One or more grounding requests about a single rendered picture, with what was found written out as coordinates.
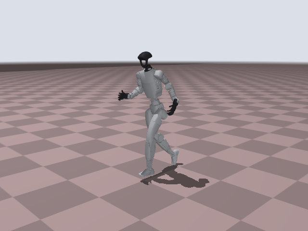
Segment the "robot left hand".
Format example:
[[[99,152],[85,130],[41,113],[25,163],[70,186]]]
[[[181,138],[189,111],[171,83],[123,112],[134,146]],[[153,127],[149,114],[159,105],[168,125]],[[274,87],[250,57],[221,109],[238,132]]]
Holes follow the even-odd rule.
[[[178,99],[174,99],[173,105],[169,106],[169,107],[172,107],[170,110],[167,111],[167,112],[169,112],[169,113],[167,113],[169,116],[174,114],[174,111],[176,110],[176,107],[178,106],[177,100]]]

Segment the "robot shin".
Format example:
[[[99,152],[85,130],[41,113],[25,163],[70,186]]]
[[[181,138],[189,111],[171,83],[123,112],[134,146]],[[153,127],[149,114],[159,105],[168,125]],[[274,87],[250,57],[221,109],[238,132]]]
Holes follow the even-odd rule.
[[[170,146],[169,146],[169,143],[167,142],[166,139],[163,139],[162,142],[158,142],[156,141],[156,143],[163,149],[165,150],[168,154],[170,154],[170,156],[174,156],[174,152],[171,150]]]
[[[155,154],[155,144],[156,140],[153,139],[150,144],[146,141],[145,143],[145,157],[146,157],[146,165],[149,171],[152,170],[152,163]]]

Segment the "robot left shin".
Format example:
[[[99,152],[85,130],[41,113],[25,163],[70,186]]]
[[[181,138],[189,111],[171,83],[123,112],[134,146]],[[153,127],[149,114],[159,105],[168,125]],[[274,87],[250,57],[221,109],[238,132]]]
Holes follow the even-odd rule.
[[[146,157],[146,165],[149,171],[152,170],[152,163],[155,154],[155,144],[156,140],[153,139],[150,144],[146,141],[145,143],[145,157]]]

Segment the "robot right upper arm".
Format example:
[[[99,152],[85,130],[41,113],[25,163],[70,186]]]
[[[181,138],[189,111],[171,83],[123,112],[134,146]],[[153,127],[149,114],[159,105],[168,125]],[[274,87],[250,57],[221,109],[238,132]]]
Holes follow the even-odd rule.
[[[137,77],[137,84],[138,87],[136,88],[136,90],[138,91],[139,94],[143,93],[143,87],[142,87],[142,83],[141,83],[141,79],[140,79],[140,71],[136,73],[136,77]]]

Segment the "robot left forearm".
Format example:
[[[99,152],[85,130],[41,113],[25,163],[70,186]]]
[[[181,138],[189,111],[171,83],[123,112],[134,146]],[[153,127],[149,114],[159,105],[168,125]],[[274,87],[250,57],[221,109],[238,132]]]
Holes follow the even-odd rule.
[[[174,90],[174,88],[173,88],[173,86],[172,86],[172,84],[171,83],[169,83],[170,84],[170,86],[171,86],[171,90],[169,90],[169,94],[170,94],[170,97],[171,97],[171,99],[172,99],[172,101],[174,101],[174,99],[178,99],[177,98],[177,96],[176,96],[176,94],[175,94],[175,90]],[[179,104],[179,100],[177,100],[177,103]]]

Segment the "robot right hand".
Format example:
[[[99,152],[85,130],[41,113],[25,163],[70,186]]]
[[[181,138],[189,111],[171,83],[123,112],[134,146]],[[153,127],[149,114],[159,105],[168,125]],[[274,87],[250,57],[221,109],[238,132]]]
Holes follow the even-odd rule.
[[[119,101],[122,100],[122,99],[128,99],[128,94],[129,94],[129,93],[124,93],[123,90],[122,90],[122,93],[119,92],[119,94],[120,94],[120,95],[118,95],[118,96],[119,96],[119,97],[118,97],[118,98],[119,98],[119,99],[118,99]]]

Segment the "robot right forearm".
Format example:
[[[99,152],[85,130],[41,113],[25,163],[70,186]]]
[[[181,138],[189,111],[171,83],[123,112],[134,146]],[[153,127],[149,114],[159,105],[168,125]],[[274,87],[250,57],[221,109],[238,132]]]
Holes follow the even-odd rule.
[[[128,99],[133,99],[135,96],[138,96],[138,91],[136,89],[128,94]]]

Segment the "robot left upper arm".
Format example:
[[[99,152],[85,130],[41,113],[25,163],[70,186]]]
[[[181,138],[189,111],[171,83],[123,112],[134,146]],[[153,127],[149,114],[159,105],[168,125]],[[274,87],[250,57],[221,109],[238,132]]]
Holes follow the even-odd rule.
[[[167,79],[167,77],[165,76],[165,73],[161,70],[157,70],[157,71],[154,71],[153,73],[153,76],[159,80],[161,80],[162,83],[164,83],[164,87],[166,90],[169,90],[171,89],[171,86],[170,86],[170,82],[169,80]]]

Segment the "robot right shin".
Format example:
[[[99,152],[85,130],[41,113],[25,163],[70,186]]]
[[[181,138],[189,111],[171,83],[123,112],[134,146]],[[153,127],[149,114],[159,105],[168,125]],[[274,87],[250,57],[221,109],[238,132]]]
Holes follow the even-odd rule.
[[[168,154],[170,154],[170,156],[174,156],[174,152],[171,150],[170,146],[169,146],[169,143],[167,142],[166,139],[163,139],[162,142],[158,142],[156,141],[156,143],[163,149],[165,150]]]

